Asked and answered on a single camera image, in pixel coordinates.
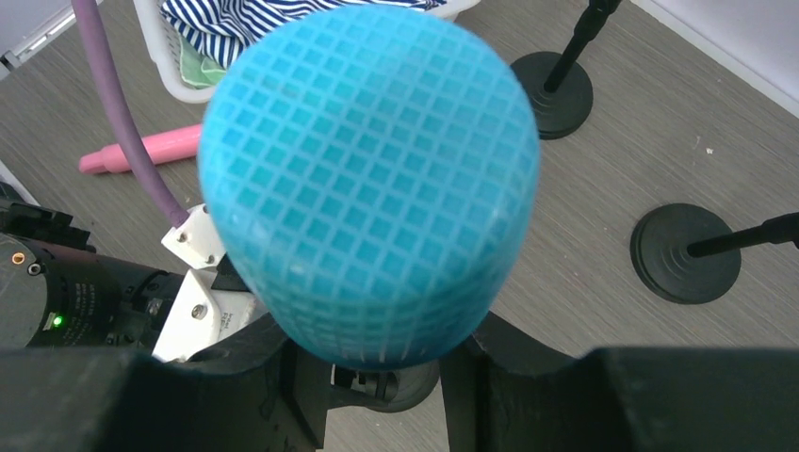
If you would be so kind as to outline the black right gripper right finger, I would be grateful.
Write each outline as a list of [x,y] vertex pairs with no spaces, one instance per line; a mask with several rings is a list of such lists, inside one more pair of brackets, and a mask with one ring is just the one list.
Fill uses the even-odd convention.
[[497,315],[440,362],[453,451],[794,451],[789,348],[600,347],[579,358]]

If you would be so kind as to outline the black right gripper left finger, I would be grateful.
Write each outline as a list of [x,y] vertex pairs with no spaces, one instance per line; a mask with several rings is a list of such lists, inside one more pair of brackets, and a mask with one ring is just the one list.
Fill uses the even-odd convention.
[[132,348],[1,355],[5,451],[315,451],[331,366],[270,316],[163,363]]

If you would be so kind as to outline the black front microphone stand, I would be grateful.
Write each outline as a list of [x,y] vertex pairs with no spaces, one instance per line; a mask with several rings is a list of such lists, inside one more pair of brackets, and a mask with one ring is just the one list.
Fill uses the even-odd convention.
[[353,406],[375,412],[404,412],[427,399],[439,379],[438,361],[380,372],[335,366],[329,408]]

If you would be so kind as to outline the blue microphone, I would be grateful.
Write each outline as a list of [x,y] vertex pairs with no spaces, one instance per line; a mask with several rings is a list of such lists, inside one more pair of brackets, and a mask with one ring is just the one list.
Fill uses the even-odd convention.
[[487,316],[527,233],[540,146],[490,45],[364,5],[244,51],[197,163],[230,261],[282,330],[328,362],[394,369],[445,355]]

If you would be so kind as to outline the pink microphone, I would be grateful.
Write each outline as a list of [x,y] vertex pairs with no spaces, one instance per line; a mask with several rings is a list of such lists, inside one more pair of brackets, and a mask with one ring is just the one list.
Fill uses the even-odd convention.
[[[144,137],[142,143],[152,162],[160,165],[194,157],[201,132],[202,126],[196,124]],[[84,174],[101,174],[128,172],[131,167],[121,146],[115,143],[82,156],[78,169]]]

